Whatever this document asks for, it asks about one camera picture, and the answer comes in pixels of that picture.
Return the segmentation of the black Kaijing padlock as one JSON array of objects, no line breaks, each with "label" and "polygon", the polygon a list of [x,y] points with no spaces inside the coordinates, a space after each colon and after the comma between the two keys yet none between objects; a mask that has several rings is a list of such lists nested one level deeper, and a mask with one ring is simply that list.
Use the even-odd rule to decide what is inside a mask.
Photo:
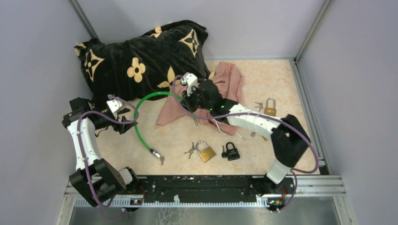
[{"label": "black Kaijing padlock", "polygon": [[238,149],[235,147],[233,142],[228,142],[225,146],[223,146],[221,156],[229,161],[240,159]]}]

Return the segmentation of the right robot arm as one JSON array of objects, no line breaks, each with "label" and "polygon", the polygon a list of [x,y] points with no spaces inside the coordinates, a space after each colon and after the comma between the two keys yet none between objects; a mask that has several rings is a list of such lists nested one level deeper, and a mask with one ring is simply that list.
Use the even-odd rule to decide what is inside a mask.
[{"label": "right robot arm", "polygon": [[253,111],[237,101],[224,98],[211,80],[198,82],[194,74],[180,76],[186,87],[180,107],[195,118],[216,120],[235,127],[246,128],[272,142],[275,161],[265,174],[264,187],[277,193],[283,179],[294,168],[305,151],[313,149],[311,141],[298,119],[288,114],[275,117]]}]

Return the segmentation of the brass padlock with shackle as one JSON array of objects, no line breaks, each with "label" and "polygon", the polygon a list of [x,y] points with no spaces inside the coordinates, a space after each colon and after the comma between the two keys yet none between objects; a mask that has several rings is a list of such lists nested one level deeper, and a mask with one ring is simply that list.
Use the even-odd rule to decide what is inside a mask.
[{"label": "brass padlock with shackle", "polygon": [[212,158],[216,156],[215,151],[204,141],[199,141],[196,144],[192,142],[192,147],[185,152],[185,154],[189,154],[189,159],[191,158],[191,155],[194,153],[194,151],[198,152],[199,157],[202,159],[204,163],[208,162]]}]

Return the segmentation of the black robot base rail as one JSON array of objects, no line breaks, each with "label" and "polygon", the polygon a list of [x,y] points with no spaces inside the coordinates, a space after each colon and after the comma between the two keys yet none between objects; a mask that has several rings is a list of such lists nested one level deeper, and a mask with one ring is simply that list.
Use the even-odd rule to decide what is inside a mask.
[{"label": "black robot base rail", "polygon": [[143,195],[145,203],[255,203],[272,195],[280,198],[293,192],[293,178],[274,184],[252,175],[148,175],[123,195]]}]

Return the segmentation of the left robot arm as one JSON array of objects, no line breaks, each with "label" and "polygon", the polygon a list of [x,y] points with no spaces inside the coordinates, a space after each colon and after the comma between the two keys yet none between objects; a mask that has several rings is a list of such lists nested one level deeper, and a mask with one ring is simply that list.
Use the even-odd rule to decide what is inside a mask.
[{"label": "left robot arm", "polygon": [[93,207],[103,206],[105,201],[126,191],[135,194],[141,187],[131,168],[117,170],[100,155],[96,130],[113,127],[114,131],[124,134],[137,125],[136,119],[119,118],[129,102],[113,95],[108,98],[107,110],[100,112],[90,106],[90,100],[77,97],[69,102],[71,112],[62,120],[76,153],[76,171],[69,176],[69,182]]}]

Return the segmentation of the green cable lock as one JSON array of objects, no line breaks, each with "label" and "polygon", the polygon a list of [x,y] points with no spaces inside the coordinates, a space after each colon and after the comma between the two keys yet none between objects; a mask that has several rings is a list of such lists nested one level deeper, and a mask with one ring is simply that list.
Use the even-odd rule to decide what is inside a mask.
[{"label": "green cable lock", "polygon": [[138,141],[130,157],[130,164],[141,173],[187,173],[203,164],[197,152],[188,153],[192,143],[196,143],[201,131],[191,116],[182,117],[160,126],[158,116],[167,98],[139,101]]}]

